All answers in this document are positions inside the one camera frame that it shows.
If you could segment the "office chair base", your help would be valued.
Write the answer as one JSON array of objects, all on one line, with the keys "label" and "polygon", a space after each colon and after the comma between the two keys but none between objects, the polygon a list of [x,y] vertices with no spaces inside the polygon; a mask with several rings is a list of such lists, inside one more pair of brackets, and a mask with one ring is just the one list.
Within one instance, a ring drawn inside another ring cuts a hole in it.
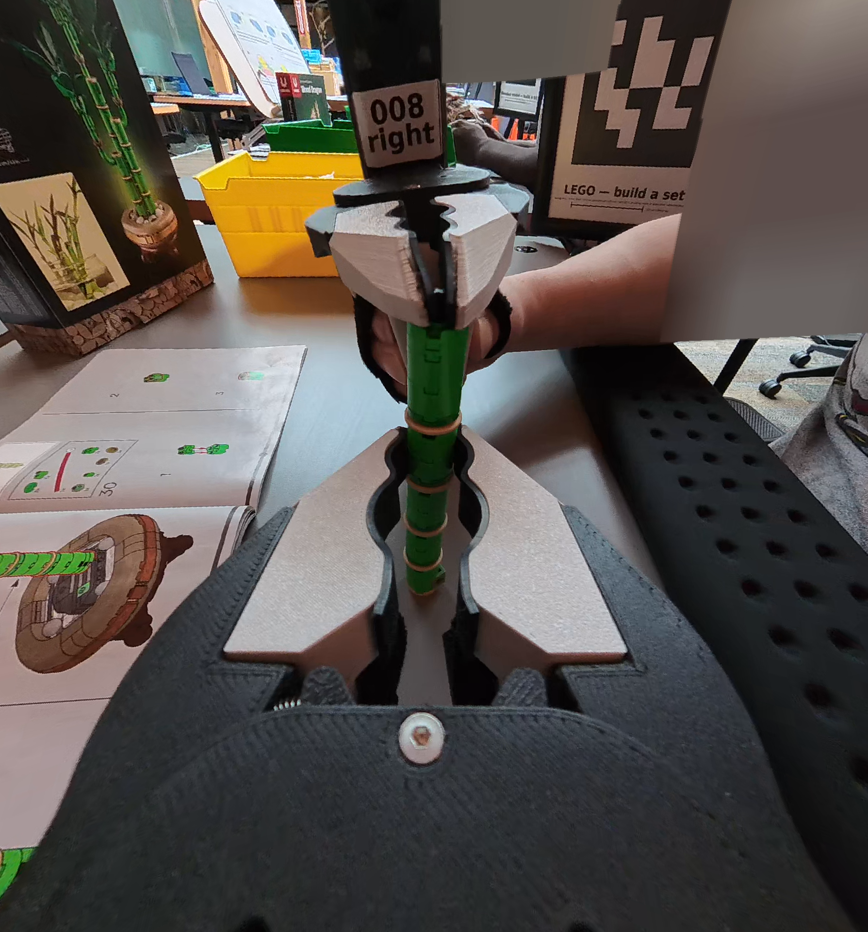
[{"label": "office chair base", "polygon": [[[813,354],[825,354],[844,360],[850,350],[860,339],[860,334],[850,335],[816,335],[812,336],[808,348],[789,356],[791,371],[785,371],[776,377],[767,379],[758,386],[758,390],[768,399],[774,399],[781,390],[782,382],[787,379],[832,378],[835,376],[840,363],[833,366],[809,367]],[[716,390],[724,394],[731,385],[738,371],[743,366],[758,339],[741,339],[729,355],[719,376],[712,383]]]}]

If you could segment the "framed marker sign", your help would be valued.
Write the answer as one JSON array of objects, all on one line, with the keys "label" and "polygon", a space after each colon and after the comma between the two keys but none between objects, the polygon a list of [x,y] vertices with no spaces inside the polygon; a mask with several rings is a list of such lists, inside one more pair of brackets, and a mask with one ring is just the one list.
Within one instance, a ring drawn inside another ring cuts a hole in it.
[{"label": "framed marker sign", "polygon": [[533,231],[604,240],[679,214],[729,1],[624,1],[607,67],[549,79]]}]

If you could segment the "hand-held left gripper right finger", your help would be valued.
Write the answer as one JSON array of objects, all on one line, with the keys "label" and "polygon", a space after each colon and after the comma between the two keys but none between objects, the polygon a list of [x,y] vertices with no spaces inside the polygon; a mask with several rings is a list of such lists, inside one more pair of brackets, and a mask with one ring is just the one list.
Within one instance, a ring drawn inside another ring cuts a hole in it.
[{"label": "hand-held left gripper right finger", "polygon": [[455,705],[488,705],[517,668],[618,663],[627,647],[568,519],[569,511],[477,433],[454,460],[460,558],[456,614],[444,635]]}]

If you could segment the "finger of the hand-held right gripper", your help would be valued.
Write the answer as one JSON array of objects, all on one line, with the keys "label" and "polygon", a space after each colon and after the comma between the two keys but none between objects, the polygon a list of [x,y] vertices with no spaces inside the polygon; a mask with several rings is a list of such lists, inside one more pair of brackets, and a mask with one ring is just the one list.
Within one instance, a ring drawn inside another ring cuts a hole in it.
[{"label": "finger of the hand-held right gripper", "polygon": [[391,318],[431,324],[431,251],[409,229],[404,203],[339,207],[329,245],[340,278],[355,296]]},{"label": "finger of the hand-held right gripper", "polygon": [[517,219],[489,193],[438,198],[447,206],[455,277],[455,326],[467,327],[483,315],[508,271]]}]

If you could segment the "black perforated desk pad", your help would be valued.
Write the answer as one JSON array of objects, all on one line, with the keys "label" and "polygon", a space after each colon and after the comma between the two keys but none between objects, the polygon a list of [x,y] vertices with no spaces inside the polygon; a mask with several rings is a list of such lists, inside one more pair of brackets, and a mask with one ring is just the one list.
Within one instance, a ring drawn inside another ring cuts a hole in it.
[{"label": "black perforated desk pad", "polygon": [[868,930],[868,554],[675,346],[562,356],[668,595]]}]

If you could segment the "grey desk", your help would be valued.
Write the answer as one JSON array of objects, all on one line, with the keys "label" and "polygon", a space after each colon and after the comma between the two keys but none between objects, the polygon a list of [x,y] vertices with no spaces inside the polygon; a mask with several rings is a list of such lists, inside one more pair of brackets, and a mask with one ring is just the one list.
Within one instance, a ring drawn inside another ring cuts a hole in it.
[{"label": "grey desk", "polygon": [[[200,381],[222,388],[217,363],[228,350],[305,345],[300,380],[274,460],[264,474],[259,524],[329,477],[387,429],[399,407],[358,357],[349,295],[335,279],[239,279],[214,227],[195,227],[216,282],[159,321],[122,336],[88,357],[0,349],[0,442],[35,415],[81,369],[91,394],[109,387],[112,362],[159,359],[163,350],[192,356]],[[514,355],[469,385],[474,429],[512,462],[588,519],[640,572],[656,571],[629,516],[573,382],[556,353]],[[22,690],[0,699],[0,849],[37,845],[55,814],[89,731],[110,688],[140,649],[115,643],[82,668],[44,677],[23,671],[12,644],[16,606],[26,584],[0,581],[0,667]],[[465,829],[459,794],[437,810],[423,804],[404,832],[383,845],[369,892],[391,894],[397,917],[370,928],[486,930],[539,928],[535,919],[501,917],[511,907],[502,890],[523,880],[522,854],[502,845],[497,826]]]}]

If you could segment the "person's right hand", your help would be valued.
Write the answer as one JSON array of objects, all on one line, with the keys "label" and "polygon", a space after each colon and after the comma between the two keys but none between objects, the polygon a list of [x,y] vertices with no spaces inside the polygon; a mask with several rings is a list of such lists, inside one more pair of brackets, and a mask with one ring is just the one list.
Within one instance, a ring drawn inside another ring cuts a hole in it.
[{"label": "person's right hand", "polygon": [[[526,313],[533,304],[533,289],[525,278],[506,277],[486,311],[470,325],[465,377],[492,365],[503,353],[524,348]],[[407,351],[396,340],[393,321],[372,305],[361,314],[357,329],[363,363],[396,402],[407,402]]]}]

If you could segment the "small dark box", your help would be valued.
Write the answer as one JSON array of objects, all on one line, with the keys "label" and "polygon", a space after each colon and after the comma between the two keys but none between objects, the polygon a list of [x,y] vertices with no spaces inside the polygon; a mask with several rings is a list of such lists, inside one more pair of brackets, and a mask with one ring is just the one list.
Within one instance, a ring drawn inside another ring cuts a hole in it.
[{"label": "small dark box", "polygon": [[276,72],[276,78],[283,121],[317,120],[332,126],[324,76]]}]

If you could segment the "yellow plastic bin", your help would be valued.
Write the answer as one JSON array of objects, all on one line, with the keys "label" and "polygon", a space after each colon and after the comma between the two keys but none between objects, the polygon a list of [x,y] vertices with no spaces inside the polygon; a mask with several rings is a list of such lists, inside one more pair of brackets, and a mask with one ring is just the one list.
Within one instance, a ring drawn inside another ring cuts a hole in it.
[{"label": "yellow plastic bin", "polygon": [[338,275],[331,257],[313,255],[304,222],[362,177],[357,154],[242,152],[195,178],[237,275],[288,278]]}]

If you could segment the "background wooden table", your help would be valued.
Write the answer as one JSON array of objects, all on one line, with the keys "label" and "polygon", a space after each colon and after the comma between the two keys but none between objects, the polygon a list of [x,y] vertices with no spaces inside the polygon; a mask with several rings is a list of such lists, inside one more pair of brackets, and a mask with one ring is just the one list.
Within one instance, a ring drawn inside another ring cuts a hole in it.
[{"label": "background wooden table", "polygon": [[175,105],[182,111],[200,114],[215,162],[224,159],[220,143],[222,138],[240,141],[254,127],[268,117],[264,116],[242,95],[177,95],[152,92],[148,95],[154,104]]}]

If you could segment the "open instruction booklet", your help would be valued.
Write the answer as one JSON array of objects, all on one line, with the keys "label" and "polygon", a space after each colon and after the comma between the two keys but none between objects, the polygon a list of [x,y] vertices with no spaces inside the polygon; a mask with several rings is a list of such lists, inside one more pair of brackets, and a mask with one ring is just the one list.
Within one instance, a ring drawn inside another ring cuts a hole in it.
[{"label": "open instruction booklet", "polygon": [[0,898],[129,667],[241,541],[304,354],[102,351],[0,440]]}]

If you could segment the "green plastic bin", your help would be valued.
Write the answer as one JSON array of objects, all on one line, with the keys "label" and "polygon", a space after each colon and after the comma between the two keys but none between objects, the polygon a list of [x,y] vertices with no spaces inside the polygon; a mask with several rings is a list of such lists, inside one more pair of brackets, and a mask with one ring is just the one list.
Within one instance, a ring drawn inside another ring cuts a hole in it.
[{"label": "green plastic bin", "polygon": [[[357,134],[350,120],[336,120],[325,125],[320,119],[293,122],[264,122],[259,129],[275,152],[318,154],[358,154]],[[424,121],[409,120],[386,126],[386,143],[401,141],[404,153],[410,154],[410,143],[425,143]]]}]

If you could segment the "white instruction board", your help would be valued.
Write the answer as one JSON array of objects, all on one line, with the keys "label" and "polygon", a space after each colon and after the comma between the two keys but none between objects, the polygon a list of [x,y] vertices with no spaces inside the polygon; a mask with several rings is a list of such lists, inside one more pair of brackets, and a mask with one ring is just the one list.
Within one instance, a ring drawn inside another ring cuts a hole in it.
[{"label": "white instruction board", "polygon": [[246,99],[263,116],[280,105],[277,75],[307,75],[296,35],[273,1],[201,1],[200,16]]}]

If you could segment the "dark bamboo set box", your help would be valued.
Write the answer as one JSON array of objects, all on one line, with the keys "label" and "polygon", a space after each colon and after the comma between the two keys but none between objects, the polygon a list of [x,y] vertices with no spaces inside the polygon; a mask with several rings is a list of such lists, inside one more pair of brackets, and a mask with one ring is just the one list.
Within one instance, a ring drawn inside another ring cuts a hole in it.
[{"label": "dark bamboo set box", "polygon": [[113,2],[0,1],[0,320],[83,356],[213,283]]}]

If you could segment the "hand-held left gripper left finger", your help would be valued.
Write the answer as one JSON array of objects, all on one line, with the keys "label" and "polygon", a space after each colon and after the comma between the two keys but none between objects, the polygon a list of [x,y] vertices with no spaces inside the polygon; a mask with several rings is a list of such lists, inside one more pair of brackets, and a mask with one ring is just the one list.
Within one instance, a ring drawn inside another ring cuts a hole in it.
[{"label": "hand-held left gripper left finger", "polygon": [[393,554],[406,430],[389,431],[288,519],[226,641],[232,660],[330,666],[358,701],[394,705],[406,649]]}]

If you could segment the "green brick bamboo stalk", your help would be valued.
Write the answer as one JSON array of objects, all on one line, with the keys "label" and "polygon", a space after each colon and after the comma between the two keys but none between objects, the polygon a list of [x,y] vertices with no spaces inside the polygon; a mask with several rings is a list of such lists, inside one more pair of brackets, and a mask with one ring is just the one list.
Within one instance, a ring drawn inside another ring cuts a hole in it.
[{"label": "green brick bamboo stalk", "polygon": [[407,326],[407,501],[404,550],[407,582],[419,596],[444,579],[442,534],[447,526],[453,449],[469,331],[441,325]]}]

